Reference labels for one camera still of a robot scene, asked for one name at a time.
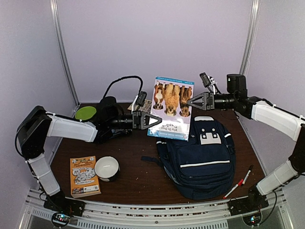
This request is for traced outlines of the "yellow picture-grid book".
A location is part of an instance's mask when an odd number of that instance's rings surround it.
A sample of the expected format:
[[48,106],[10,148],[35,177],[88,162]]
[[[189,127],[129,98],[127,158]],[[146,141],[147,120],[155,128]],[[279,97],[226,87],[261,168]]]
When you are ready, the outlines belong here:
[[134,107],[134,109],[137,110],[137,111],[150,113],[151,112],[151,107],[152,107],[152,101],[145,99],[143,106],[136,105]]

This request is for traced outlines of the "dog picture book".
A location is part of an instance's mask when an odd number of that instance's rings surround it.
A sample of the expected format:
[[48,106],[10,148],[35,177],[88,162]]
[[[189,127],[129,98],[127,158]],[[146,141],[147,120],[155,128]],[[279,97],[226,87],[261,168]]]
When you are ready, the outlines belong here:
[[156,77],[150,114],[162,122],[148,129],[148,136],[187,141],[190,132],[194,82]]

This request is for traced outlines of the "white black bowl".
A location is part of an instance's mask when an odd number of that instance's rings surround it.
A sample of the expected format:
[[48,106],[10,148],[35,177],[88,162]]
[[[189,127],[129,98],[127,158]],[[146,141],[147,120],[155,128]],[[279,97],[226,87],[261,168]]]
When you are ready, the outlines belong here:
[[120,169],[119,162],[112,156],[101,157],[94,166],[96,175],[104,182],[115,181],[119,175]]

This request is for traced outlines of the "navy blue student backpack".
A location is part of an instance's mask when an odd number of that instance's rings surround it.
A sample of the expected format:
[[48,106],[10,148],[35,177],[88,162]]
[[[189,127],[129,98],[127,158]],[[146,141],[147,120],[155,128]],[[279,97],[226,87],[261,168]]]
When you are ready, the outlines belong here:
[[156,146],[157,158],[141,160],[163,168],[185,198],[210,199],[230,190],[236,165],[234,140],[213,117],[193,117],[187,141],[159,137]]

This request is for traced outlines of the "orange cartoon paperback book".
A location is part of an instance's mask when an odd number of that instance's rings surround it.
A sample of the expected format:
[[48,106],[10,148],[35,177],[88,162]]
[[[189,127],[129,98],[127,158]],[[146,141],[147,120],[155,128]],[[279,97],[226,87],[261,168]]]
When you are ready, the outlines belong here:
[[95,173],[95,156],[70,159],[71,196],[81,198],[101,193]]

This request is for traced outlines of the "dark blue cover book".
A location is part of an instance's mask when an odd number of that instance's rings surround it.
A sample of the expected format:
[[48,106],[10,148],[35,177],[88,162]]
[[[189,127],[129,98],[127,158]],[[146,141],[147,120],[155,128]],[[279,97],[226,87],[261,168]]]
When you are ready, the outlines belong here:
[[94,141],[97,144],[102,144],[110,139],[130,135],[131,133],[131,129],[108,129],[99,131]]

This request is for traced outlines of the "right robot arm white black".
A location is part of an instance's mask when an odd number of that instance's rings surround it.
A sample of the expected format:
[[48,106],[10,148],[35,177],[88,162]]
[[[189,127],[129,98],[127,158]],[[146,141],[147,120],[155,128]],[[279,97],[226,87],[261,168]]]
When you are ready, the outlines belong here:
[[288,160],[249,190],[244,206],[253,211],[262,204],[262,196],[305,172],[305,119],[264,98],[249,97],[244,75],[228,74],[226,80],[227,93],[220,93],[216,87],[194,96],[187,104],[201,110],[233,109],[241,116],[266,124],[295,141],[294,150]]

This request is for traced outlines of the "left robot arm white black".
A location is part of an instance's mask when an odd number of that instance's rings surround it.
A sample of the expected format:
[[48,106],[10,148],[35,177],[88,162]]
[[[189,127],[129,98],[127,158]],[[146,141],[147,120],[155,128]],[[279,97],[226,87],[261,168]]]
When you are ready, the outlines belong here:
[[129,133],[132,129],[145,130],[162,122],[160,117],[132,109],[126,113],[116,98],[104,94],[88,118],[72,118],[48,112],[36,106],[22,121],[16,131],[14,146],[50,197],[50,204],[58,212],[64,212],[69,204],[44,157],[47,137],[61,137],[102,144],[105,141]]

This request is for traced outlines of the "green plate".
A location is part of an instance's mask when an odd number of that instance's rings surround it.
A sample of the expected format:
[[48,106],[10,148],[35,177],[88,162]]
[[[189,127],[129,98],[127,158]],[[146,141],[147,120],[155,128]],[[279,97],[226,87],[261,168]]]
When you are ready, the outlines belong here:
[[91,119],[95,114],[97,110],[93,106],[85,106],[82,108],[79,108],[75,113],[75,119],[77,120],[89,120]]

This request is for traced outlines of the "black white marker pen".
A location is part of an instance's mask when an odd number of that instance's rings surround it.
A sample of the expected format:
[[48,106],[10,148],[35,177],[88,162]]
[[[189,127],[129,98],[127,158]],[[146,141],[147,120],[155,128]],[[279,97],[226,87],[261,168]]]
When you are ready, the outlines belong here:
[[254,165],[250,165],[250,167],[249,167],[249,169],[248,169],[248,171],[247,171],[247,173],[246,173],[246,175],[245,175],[245,178],[243,179],[243,182],[242,182],[241,186],[244,186],[244,185],[245,185],[247,179],[248,179],[249,176],[250,176],[250,173],[252,172],[253,167],[254,167]]

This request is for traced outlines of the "red white marker pen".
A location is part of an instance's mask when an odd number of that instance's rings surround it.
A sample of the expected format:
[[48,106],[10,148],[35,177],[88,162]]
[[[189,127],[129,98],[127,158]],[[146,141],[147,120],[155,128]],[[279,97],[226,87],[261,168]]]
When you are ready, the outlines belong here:
[[243,179],[241,179],[235,186],[233,186],[230,191],[223,196],[223,199],[226,199],[234,190],[236,190],[239,186],[243,184]]

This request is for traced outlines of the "right aluminium corner post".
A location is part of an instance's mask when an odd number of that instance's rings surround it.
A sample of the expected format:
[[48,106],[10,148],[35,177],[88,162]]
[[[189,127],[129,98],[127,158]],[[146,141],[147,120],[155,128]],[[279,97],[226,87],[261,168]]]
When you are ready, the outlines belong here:
[[250,14],[250,20],[249,20],[249,25],[248,25],[248,33],[247,33],[244,53],[243,53],[242,62],[241,62],[241,66],[240,66],[240,72],[239,72],[242,75],[246,75],[247,69],[250,64],[250,55],[251,55],[252,49],[254,47],[254,41],[255,41],[256,32],[257,32],[260,3],[261,3],[260,0],[252,1],[251,14]]

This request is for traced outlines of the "aluminium corner post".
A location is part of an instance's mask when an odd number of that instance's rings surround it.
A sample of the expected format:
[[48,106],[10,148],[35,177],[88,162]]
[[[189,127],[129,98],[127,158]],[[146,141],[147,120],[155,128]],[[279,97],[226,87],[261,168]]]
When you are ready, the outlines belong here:
[[246,75],[247,69],[250,64],[250,55],[251,55],[252,49],[254,47],[254,41],[255,41],[256,32],[257,32],[260,3],[261,3],[260,0],[252,1],[251,14],[250,14],[250,20],[249,20],[249,25],[248,25],[248,33],[247,33],[244,53],[243,53],[242,62],[241,62],[241,66],[240,66],[240,72],[239,72],[242,75]]
[[50,0],[50,7],[51,7],[51,14],[53,18],[54,28],[56,32],[57,42],[59,46],[60,58],[64,70],[64,75],[68,83],[69,91],[72,95],[73,101],[75,106],[79,106],[80,102],[76,93],[75,85],[71,76],[71,71],[68,63],[68,58],[64,46],[64,39],[62,36],[61,31],[61,23],[60,23],[60,16],[58,11],[58,1],[57,0]]

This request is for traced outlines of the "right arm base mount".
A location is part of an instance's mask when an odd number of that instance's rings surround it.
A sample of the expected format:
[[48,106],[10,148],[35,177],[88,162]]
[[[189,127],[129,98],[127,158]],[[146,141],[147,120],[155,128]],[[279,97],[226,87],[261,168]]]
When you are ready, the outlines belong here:
[[263,222],[261,210],[268,207],[266,195],[261,195],[256,186],[248,189],[248,196],[245,198],[232,198],[228,201],[228,208],[231,216],[244,214],[243,221],[247,226],[259,226]]

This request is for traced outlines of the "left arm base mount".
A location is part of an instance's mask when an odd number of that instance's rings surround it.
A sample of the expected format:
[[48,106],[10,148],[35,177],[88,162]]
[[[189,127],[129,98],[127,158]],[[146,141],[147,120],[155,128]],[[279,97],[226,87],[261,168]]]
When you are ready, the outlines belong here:
[[43,206],[54,211],[51,216],[51,223],[61,229],[67,226],[73,217],[83,215],[85,202],[66,198],[63,193],[59,192],[53,196],[46,195]]

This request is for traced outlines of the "aluminium front rail frame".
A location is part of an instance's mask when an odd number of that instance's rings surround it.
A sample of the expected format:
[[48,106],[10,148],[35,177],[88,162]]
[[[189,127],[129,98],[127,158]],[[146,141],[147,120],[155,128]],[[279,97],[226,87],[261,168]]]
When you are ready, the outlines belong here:
[[66,229],[251,229],[250,218],[261,214],[258,229],[295,229],[282,190],[268,194],[268,206],[233,215],[235,198],[172,205],[127,205],[84,201],[81,216]]

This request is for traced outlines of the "left aluminium corner post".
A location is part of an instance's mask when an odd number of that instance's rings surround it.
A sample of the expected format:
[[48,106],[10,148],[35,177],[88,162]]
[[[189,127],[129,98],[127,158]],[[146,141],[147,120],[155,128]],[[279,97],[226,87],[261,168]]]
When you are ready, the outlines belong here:
[[61,23],[60,23],[60,16],[58,11],[58,1],[57,0],[50,0],[50,7],[51,7],[51,14],[53,18],[54,28],[56,32],[57,42],[59,46],[60,58],[64,70],[64,75],[68,83],[69,91],[72,95],[73,101],[75,106],[79,106],[80,102],[76,93],[75,85],[71,76],[71,71],[68,63],[68,58],[64,46],[64,39],[62,36],[61,31]]

